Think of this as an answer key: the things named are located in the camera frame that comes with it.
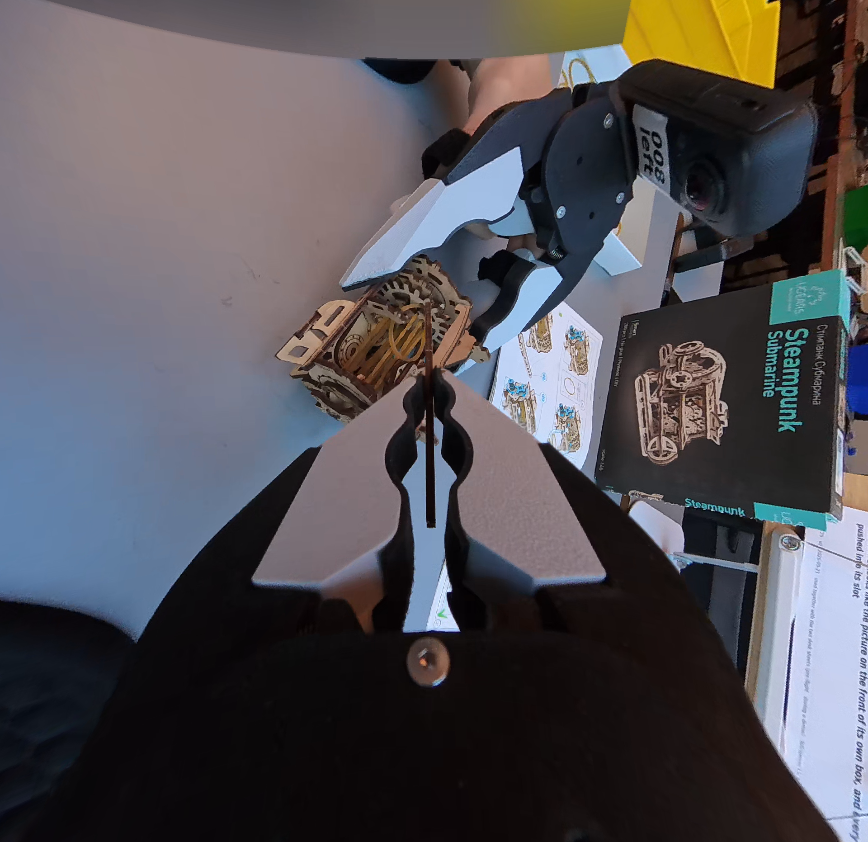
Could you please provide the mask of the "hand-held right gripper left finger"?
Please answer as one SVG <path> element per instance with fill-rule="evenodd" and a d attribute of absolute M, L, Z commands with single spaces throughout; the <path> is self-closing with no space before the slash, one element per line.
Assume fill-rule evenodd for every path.
<path fill-rule="evenodd" d="M 366 633 L 402 633 L 414 576 L 410 497 L 425 378 L 407 378 L 318 449 L 253 576 L 345 601 Z"/>

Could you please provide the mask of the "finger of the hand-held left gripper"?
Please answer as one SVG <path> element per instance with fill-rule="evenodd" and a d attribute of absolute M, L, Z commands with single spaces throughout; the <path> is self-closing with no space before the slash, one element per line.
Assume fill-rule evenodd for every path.
<path fill-rule="evenodd" d="M 440 247 L 468 224 L 505 218 L 523 177 L 521 150 L 514 147 L 453 183 L 425 180 L 359 252 L 340 280 L 341 289 L 399 272 L 419 252 Z"/>
<path fill-rule="evenodd" d="M 531 251 L 497 251 L 480 261 L 480 281 L 498 288 L 492 304 L 474 319 L 470 334 L 485 350 L 494 351 L 534 323 L 544 301 L 561 284 L 561 275 Z"/>

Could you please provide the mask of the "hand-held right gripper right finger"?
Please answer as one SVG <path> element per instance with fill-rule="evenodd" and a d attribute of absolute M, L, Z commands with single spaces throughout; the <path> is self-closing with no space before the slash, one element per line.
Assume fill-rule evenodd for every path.
<path fill-rule="evenodd" d="M 455 474 L 444 550 L 451 614 L 463 632 L 541 589 L 603 583 L 606 570 L 542 446 L 446 370 L 434 373 L 442 455 Z"/>

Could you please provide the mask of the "thin wooden model part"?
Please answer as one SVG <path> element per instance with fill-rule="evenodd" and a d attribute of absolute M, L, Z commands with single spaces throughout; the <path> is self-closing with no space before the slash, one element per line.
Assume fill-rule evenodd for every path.
<path fill-rule="evenodd" d="M 436 435 L 434 430 L 434 393 L 433 393 L 433 333 L 431 300 L 424 306 L 425 322 L 425 517 L 426 527 L 437 526 L 436 504 Z"/>

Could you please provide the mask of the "wooden mechanical model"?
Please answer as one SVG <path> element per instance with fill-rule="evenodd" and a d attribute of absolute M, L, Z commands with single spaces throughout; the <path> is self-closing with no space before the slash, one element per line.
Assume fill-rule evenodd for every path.
<path fill-rule="evenodd" d="M 425 309 L 432 363 L 453 372 L 491 353 L 472 335 L 472 301 L 440 262 L 412 258 L 360 298 L 338 298 L 314 313 L 277 359 L 309 390 L 318 408 L 348 424 L 407 378 L 425 371 Z"/>

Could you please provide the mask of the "black model kit box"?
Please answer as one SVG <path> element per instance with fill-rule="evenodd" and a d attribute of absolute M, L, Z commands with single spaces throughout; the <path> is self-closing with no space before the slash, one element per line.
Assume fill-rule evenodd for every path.
<path fill-rule="evenodd" d="M 624 316 L 598 485 L 818 531 L 842 520 L 851 297 L 830 270 Z"/>

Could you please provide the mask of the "person's left hand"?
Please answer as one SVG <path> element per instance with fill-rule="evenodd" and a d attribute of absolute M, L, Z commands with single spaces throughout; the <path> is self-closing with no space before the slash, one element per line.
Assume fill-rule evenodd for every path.
<path fill-rule="evenodd" d="M 525 55 L 507 58 L 487 58 L 461 61 L 461 68 L 470 79 L 468 117 L 461 131 L 471 137 L 495 110 L 509 103 L 538 99 L 553 88 L 552 60 L 549 55 Z M 537 240 L 528 209 L 523 200 L 515 196 L 508 218 L 495 226 L 473 222 L 463 228 L 479 240 L 505 238 L 508 251 L 522 252 L 540 259 L 543 252 Z"/>

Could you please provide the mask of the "assembly instruction booklet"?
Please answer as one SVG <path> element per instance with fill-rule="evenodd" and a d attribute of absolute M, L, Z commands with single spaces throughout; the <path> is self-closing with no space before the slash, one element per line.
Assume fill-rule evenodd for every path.
<path fill-rule="evenodd" d="M 602 337 L 568 305 L 559 305 L 498 351 L 488 402 L 542 446 L 580 469 L 590 451 L 595 372 Z M 456 630 L 443 567 L 429 629 Z"/>

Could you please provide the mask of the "white cardboard tray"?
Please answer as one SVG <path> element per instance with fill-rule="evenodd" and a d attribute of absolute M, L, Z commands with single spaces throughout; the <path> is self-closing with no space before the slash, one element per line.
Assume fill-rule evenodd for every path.
<path fill-rule="evenodd" d="M 621 44 L 566 51 L 561 60 L 558 85 L 573 89 L 583 84 L 610 82 L 631 66 L 632 62 Z M 623 223 L 619 222 L 594 258 L 594 262 L 611 277 L 635 271 L 642 266 L 633 251 L 623 243 L 622 227 Z"/>

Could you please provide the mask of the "black box-shaped device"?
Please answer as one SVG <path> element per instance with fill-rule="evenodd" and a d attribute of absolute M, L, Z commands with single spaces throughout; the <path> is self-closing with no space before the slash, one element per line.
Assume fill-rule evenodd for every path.
<path fill-rule="evenodd" d="M 690 215 L 681 214 L 667 272 L 667 301 L 690 302 L 717 296 L 724 264 L 753 247 L 753 236 L 727 238 L 693 221 Z"/>

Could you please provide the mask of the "person's dark clothing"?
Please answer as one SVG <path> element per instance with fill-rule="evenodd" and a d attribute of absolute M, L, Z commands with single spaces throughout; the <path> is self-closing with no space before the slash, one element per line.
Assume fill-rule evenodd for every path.
<path fill-rule="evenodd" d="M 416 85 L 423 81 L 438 62 L 436 59 L 407 60 L 373 57 L 366 57 L 362 61 L 363 65 L 375 74 L 402 86 Z"/>

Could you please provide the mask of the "yellow plastic bin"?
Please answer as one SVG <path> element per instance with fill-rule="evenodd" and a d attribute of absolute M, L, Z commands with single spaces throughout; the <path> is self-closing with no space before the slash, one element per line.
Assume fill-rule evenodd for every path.
<path fill-rule="evenodd" d="M 771 88 L 779 15 L 773 0 L 631 0 L 623 48 Z"/>

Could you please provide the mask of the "green board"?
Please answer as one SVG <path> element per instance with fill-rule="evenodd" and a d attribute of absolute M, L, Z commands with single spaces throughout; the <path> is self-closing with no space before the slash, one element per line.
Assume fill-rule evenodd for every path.
<path fill-rule="evenodd" d="M 844 195 L 842 240 L 844 249 L 852 248 L 867 261 L 867 185 Z"/>

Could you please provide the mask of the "white task instruction sheet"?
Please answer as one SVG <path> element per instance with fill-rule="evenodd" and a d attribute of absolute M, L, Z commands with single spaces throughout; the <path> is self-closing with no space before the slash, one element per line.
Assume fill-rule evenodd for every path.
<path fill-rule="evenodd" d="M 867 514 L 777 526 L 761 556 L 747 689 L 765 730 L 841 840 L 867 839 Z"/>

